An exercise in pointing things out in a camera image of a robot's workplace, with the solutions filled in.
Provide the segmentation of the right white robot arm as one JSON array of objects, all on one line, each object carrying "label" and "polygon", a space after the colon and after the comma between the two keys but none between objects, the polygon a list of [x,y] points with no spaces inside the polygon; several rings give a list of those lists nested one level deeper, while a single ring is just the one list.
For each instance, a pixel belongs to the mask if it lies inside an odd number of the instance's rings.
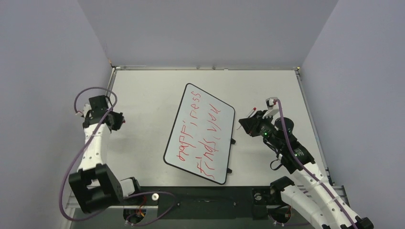
[{"label": "right white robot arm", "polygon": [[[316,229],[372,229],[367,217],[360,217],[330,185],[314,157],[293,135],[294,122],[286,117],[273,120],[266,111],[239,119],[239,124],[251,136],[260,136],[276,152],[290,177],[270,184],[269,197],[276,204],[287,204]],[[295,178],[307,192],[295,185]]]}]

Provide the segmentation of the white marker pen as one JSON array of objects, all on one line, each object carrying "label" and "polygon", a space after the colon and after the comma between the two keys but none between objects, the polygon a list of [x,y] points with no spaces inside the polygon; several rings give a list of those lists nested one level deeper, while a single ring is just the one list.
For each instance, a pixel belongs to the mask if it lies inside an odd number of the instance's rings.
[{"label": "white marker pen", "polygon": [[[256,111],[256,107],[254,107],[247,115],[246,118],[250,118],[251,115]],[[237,130],[239,130],[242,127],[241,124],[239,124],[239,126],[237,127]]]}]

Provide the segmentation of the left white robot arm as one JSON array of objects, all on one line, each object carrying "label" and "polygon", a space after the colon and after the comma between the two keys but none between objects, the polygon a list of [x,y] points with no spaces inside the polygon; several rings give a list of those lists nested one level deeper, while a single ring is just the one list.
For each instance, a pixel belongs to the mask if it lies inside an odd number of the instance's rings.
[{"label": "left white robot arm", "polygon": [[91,97],[82,112],[85,149],[75,173],[68,177],[69,185],[84,213],[95,213],[123,200],[137,205],[142,191],[134,177],[118,180],[107,165],[107,147],[110,135],[121,128],[125,119],[122,113],[109,112],[109,97]]}]

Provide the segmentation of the white whiteboard with black frame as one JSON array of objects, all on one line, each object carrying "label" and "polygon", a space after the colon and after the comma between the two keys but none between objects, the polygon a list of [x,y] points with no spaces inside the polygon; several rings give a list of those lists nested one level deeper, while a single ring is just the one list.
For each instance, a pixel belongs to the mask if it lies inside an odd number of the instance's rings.
[{"label": "white whiteboard with black frame", "polygon": [[227,180],[235,109],[197,87],[185,85],[163,161],[219,185]]}]

